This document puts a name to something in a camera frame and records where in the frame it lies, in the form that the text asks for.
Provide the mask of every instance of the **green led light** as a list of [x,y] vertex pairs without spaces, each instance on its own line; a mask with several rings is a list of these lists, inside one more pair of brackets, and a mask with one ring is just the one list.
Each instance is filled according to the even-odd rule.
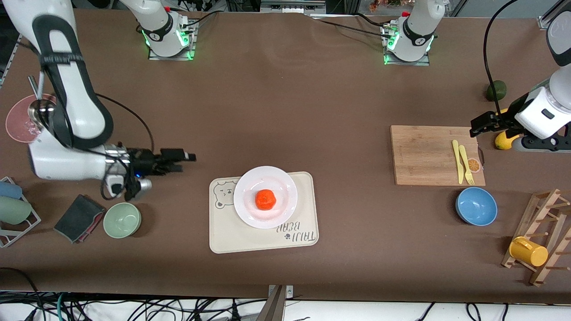
[[177,30],[177,31],[176,31],[176,35],[179,37],[180,44],[181,44],[182,46],[186,46],[186,43],[187,43],[188,40],[182,38],[182,36],[181,36],[181,34],[180,34],[180,31]]
[[391,37],[391,41],[389,41],[387,48],[389,48],[389,50],[394,50],[396,42],[399,40],[399,38],[400,38],[399,33],[395,33],[395,36]]
[[151,45],[149,45],[148,43],[147,35],[143,33],[143,37],[144,37],[144,42],[147,44],[147,47],[150,47]]
[[432,38],[430,39],[430,41],[428,42],[428,47],[427,47],[427,52],[428,50],[430,50],[430,45],[432,44],[432,41],[434,40],[434,36],[432,36]]

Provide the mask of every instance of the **lemon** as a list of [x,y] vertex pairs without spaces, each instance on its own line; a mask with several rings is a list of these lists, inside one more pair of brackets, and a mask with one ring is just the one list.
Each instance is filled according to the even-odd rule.
[[496,148],[501,150],[508,150],[512,148],[513,141],[518,138],[519,135],[515,135],[514,137],[508,138],[505,135],[505,130],[498,134],[496,137]]
[[[496,97],[498,100],[500,101],[504,99],[505,95],[508,93],[508,87],[505,82],[494,81],[494,87],[496,88]],[[491,102],[494,101],[494,92],[492,91],[491,86],[488,86],[488,89],[486,90],[486,98]]]

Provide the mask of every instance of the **blue bowl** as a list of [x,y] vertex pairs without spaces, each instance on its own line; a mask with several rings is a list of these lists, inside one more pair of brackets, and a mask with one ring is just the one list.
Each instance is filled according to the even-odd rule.
[[498,205],[494,197],[479,187],[468,187],[456,199],[458,215],[472,225],[491,224],[498,214]]

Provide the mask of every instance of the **wooden cutting board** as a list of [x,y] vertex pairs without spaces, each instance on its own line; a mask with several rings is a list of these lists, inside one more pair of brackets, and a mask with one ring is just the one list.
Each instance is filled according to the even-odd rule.
[[[460,186],[452,140],[464,145],[468,159],[480,161],[478,141],[470,137],[469,130],[470,127],[391,126],[396,184]],[[486,185],[483,168],[472,176],[476,186]],[[465,178],[462,186],[468,186]]]

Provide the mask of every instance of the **beige tray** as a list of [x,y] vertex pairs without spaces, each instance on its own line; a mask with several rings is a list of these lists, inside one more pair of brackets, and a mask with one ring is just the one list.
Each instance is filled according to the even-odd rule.
[[239,177],[210,183],[210,249],[217,254],[310,246],[317,243],[317,211],[313,178],[308,172],[289,173],[297,187],[297,206],[287,222],[275,228],[254,228],[234,209]]

